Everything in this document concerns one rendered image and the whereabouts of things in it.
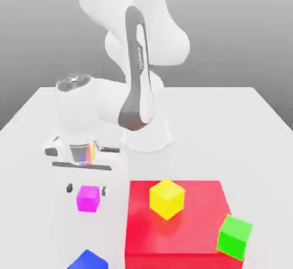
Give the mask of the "small green cube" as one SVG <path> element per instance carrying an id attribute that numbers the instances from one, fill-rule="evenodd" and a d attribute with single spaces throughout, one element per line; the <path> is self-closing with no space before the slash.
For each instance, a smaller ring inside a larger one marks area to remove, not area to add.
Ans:
<path id="1" fill-rule="evenodd" d="M 252 224 L 227 215 L 219 229 L 216 249 L 239 261 L 244 260 Z"/>

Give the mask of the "large red box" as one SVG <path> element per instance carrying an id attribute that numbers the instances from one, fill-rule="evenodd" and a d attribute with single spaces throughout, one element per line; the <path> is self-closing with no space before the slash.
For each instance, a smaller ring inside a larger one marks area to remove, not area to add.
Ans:
<path id="1" fill-rule="evenodd" d="M 243 263 L 216 249 L 230 214 L 219 181 L 178 181 L 184 209 L 164 220 L 149 207 L 156 181 L 131 181 L 125 239 L 125 269 L 242 269 Z"/>

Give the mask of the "small yellow cube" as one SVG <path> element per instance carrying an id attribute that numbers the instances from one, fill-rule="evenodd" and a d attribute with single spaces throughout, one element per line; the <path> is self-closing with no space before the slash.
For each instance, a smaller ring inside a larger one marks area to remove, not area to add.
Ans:
<path id="1" fill-rule="evenodd" d="M 168 221 L 184 209 L 185 189 L 165 179 L 149 189 L 149 207 Z"/>

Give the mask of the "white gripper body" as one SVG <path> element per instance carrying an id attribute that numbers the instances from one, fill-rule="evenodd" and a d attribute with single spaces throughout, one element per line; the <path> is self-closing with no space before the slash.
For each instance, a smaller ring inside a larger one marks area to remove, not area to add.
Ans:
<path id="1" fill-rule="evenodd" d="M 89 165 L 70 162 L 66 153 L 55 147 L 43 150 L 46 173 L 64 184 L 75 185 L 121 185 L 127 181 L 127 159 L 124 151 L 98 152 Z"/>

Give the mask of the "small blue cube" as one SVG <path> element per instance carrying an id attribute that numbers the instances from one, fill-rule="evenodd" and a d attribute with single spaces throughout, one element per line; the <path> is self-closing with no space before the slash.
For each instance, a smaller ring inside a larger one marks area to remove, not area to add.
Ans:
<path id="1" fill-rule="evenodd" d="M 85 250 L 67 269 L 109 269 L 109 265 L 103 258 Z"/>

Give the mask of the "small magenta cube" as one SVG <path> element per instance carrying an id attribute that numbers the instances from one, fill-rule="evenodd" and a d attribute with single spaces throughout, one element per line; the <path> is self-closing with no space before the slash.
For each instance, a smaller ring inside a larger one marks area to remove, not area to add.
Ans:
<path id="1" fill-rule="evenodd" d="M 100 197 L 99 187 L 82 185 L 76 197 L 78 211 L 96 213 Z"/>

